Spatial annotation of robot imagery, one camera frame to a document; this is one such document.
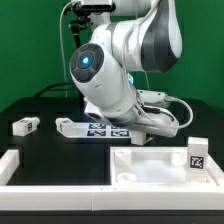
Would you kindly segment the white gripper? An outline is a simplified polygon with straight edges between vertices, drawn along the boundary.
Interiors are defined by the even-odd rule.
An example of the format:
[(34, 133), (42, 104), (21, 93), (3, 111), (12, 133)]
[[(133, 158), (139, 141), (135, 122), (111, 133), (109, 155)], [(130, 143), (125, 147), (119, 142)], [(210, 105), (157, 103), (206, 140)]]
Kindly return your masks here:
[(151, 120), (141, 115), (140, 118), (128, 127), (130, 131), (140, 131), (151, 135), (175, 137), (177, 134), (178, 120), (168, 110), (161, 108), (160, 112), (149, 113)]

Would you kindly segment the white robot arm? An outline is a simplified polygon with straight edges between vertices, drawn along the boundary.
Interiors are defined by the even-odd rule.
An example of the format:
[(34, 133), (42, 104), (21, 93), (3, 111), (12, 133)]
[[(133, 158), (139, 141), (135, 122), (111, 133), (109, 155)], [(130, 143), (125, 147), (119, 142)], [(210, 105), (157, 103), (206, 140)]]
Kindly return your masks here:
[(175, 0), (111, 0), (117, 15), (139, 11), (141, 18), (113, 22), (98, 0), (82, 0), (94, 31), (70, 61), (70, 74), (87, 100), (85, 113), (95, 121), (173, 137), (178, 121), (156, 102), (157, 94), (140, 91), (128, 81), (133, 71), (167, 72), (182, 52)]

